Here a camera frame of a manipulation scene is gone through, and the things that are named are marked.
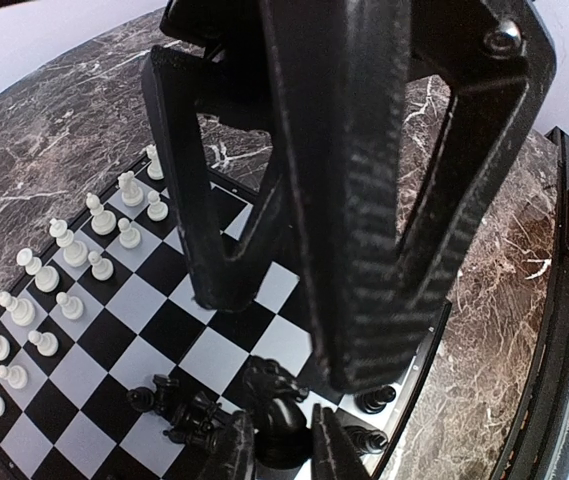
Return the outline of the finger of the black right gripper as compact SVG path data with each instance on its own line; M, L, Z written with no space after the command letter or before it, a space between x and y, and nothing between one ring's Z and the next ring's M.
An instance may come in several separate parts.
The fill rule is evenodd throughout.
M330 385L359 393L409 365L546 95L523 84L450 97L423 184L396 228L405 86L347 62L319 79L275 64L275 151L312 329Z

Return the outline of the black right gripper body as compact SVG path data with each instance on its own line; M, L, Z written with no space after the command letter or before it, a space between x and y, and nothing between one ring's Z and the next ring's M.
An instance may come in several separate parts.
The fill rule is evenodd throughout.
M523 84L544 97L554 45L529 1L171 1L167 36L202 57L158 52L158 94L189 100L267 100L275 64L313 79L347 62L380 68L394 90L432 74L478 92Z

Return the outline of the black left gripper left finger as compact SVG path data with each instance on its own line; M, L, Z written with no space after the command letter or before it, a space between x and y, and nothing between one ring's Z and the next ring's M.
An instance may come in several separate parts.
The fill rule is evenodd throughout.
M236 411L203 467L204 479L255 478L255 429L245 411Z

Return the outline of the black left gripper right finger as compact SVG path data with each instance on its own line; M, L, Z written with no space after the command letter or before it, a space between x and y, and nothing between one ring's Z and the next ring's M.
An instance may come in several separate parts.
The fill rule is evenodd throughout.
M368 480L369 474L336 415L315 404L311 431L313 454L311 477L315 480Z

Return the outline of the black chess knight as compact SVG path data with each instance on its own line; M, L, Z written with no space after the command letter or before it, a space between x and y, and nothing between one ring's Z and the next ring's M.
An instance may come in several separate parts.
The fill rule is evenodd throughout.
M309 389L274 359L251 356L242 377L246 411L257 430L255 453L277 470L303 465L312 454L312 436L299 404Z

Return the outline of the pile of black chess pieces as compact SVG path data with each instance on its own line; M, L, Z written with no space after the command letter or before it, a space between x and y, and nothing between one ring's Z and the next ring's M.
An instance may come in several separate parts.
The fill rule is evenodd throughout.
M140 386L127 392L126 399L132 409L152 412L166 420L170 427L163 435L171 442L212 453L231 415L204 391L184 393L178 379L156 374L153 384L154 390Z

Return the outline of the black grey chess board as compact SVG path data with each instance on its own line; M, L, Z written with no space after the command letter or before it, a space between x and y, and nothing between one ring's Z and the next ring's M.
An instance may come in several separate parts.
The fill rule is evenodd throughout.
M123 247L116 233L91 228L88 212L70 223L75 237L109 260L113 275L99 281L89 265L67 264L58 246L41 255L59 276L60 292L78 298L80 316L66 318L54 293L22 275L11 294L33 309L31 328L53 334L58 348L46 357L0 307L0 336L9 345L7 366L26 370L27 383L12 388L0 378L0 463L14 479L193 479L206 456L172 443L166 420L140 413L130 389L151 387L157 374L176 379L181 395L206 395L224 412L245 407L242 377L253 356L272 358L309 390L299 406L332 409L345 425L401 435L431 366L448 316L439 314L393 383L395 396L373 414L332 390L316 366L293 241L284 237L264 281L240 313L201 308L193 298L185 256L172 219L150 220L145 205L128 207L117 186L100 196L104 207L127 219L140 244Z

